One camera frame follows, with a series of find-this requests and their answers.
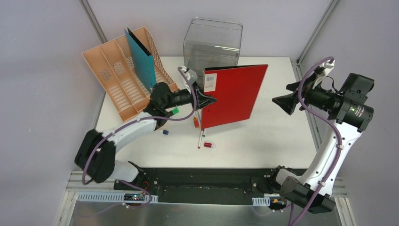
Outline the red small bottle white cap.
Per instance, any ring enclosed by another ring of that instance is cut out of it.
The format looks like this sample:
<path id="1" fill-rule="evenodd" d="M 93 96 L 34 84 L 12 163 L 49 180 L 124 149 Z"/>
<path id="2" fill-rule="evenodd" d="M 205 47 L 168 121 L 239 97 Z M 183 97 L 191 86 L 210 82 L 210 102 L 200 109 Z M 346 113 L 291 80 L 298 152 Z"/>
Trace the red small bottle white cap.
<path id="1" fill-rule="evenodd" d="M 213 144 L 213 143 L 210 143 L 210 142 L 205 142 L 205 143 L 204 143 L 204 147 L 207 147 L 207 148 L 216 148 L 216 145 Z"/>

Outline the smoked clear drawer box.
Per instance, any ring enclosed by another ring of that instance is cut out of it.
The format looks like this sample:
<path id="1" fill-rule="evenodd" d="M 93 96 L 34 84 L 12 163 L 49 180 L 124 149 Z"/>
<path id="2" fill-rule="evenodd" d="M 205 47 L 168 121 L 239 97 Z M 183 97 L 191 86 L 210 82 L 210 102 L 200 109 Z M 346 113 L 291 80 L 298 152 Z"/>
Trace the smoked clear drawer box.
<path id="1" fill-rule="evenodd" d="M 204 71 L 209 67 L 238 64 L 243 25 L 239 22 L 195 17 L 184 38 L 184 65 L 197 74 L 204 87 Z"/>

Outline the blue white small bottle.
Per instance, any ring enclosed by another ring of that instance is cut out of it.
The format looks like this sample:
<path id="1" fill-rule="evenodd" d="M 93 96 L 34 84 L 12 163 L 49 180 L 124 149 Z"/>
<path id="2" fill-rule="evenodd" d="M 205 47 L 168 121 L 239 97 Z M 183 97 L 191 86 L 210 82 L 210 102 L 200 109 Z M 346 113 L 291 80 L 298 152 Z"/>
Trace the blue white small bottle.
<path id="1" fill-rule="evenodd" d="M 168 135 L 168 134 L 169 134 L 169 131 L 168 131 L 168 130 L 165 130 L 165 129 L 162 129 L 162 130 L 161 130 L 161 133 L 164 134 L 164 135 Z"/>

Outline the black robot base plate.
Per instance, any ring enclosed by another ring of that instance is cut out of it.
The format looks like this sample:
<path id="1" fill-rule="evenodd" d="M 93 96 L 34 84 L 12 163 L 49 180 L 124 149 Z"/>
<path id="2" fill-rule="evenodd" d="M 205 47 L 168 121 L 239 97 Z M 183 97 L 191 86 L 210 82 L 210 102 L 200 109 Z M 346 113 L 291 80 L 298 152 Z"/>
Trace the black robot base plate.
<path id="1" fill-rule="evenodd" d="M 163 203 L 252 205 L 279 196 L 271 168 L 143 168 L 132 185 Z"/>

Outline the red orange small bottle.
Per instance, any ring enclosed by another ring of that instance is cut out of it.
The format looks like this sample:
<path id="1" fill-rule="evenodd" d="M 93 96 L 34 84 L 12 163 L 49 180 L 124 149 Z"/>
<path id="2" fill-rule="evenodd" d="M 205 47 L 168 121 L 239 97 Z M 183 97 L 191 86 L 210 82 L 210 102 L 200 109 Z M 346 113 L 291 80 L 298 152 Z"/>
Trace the red orange small bottle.
<path id="1" fill-rule="evenodd" d="M 195 128 L 199 128 L 200 127 L 200 123 L 199 123 L 199 120 L 197 119 L 197 117 L 193 117 L 193 123 L 194 123 L 194 127 Z"/>

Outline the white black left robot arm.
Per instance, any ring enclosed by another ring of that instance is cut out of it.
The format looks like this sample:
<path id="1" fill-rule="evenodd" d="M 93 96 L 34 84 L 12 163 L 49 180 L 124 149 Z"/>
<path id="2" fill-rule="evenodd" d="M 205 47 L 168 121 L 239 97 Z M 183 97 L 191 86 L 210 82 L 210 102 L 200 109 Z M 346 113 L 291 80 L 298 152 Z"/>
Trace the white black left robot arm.
<path id="1" fill-rule="evenodd" d="M 166 83 L 157 83 L 153 87 L 148 105 L 135 118 L 116 129 L 88 131 L 74 162 L 96 183 L 112 178 L 125 181 L 131 190 L 139 190 L 144 183 L 144 178 L 139 175 L 139 167 L 131 162 L 116 160 L 116 153 L 137 138 L 158 130 L 168 120 L 177 121 L 172 118 L 171 108 L 190 104 L 196 111 L 216 101 L 215 97 L 205 95 L 196 83 L 192 87 L 174 92 Z"/>

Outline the red folder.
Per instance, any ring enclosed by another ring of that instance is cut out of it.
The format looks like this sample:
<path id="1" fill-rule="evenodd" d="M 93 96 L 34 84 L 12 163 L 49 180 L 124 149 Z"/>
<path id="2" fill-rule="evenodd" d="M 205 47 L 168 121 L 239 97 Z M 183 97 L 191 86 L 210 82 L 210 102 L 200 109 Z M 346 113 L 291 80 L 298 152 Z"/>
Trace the red folder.
<path id="1" fill-rule="evenodd" d="M 267 69 L 267 64 L 205 68 L 204 94 L 216 102 L 202 109 L 202 128 L 249 119 Z"/>

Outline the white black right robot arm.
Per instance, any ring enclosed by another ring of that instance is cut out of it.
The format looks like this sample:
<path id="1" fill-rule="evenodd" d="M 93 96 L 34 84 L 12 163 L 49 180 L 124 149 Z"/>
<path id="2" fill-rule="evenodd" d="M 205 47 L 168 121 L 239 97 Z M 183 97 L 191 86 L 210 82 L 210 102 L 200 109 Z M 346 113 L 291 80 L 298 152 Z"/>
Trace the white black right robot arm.
<path id="1" fill-rule="evenodd" d="M 310 213 L 330 212 L 335 207 L 331 199 L 337 173 L 350 148 L 366 130 L 374 114 L 365 104 L 374 80 L 351 73 L 338 91 L 321 87 L 321 75 L 287 85 L 291 94 L 275 97 L 273 102 L 292 114 L 301 103 L 302 110 L 316 107 L 328 113 L 328 132 L 309 168 L 297 176 L 290 169 L 279 166 L 268 178 L 267 187 L 273 193 Z"/>

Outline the teal folder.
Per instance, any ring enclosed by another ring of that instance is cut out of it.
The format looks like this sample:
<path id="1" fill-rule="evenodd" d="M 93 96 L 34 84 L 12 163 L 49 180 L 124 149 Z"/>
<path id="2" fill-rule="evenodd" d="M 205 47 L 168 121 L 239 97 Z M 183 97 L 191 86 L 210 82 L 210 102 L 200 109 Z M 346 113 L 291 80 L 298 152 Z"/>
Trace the teal folder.
<path id="1" fill-rule="evenodd" d="M 132 56 L 135 73 L 144 87 L 152 93 L 152 89 L 157 83 L 152 53 L 129 28 L 125 30 L 125 34 Z"/>

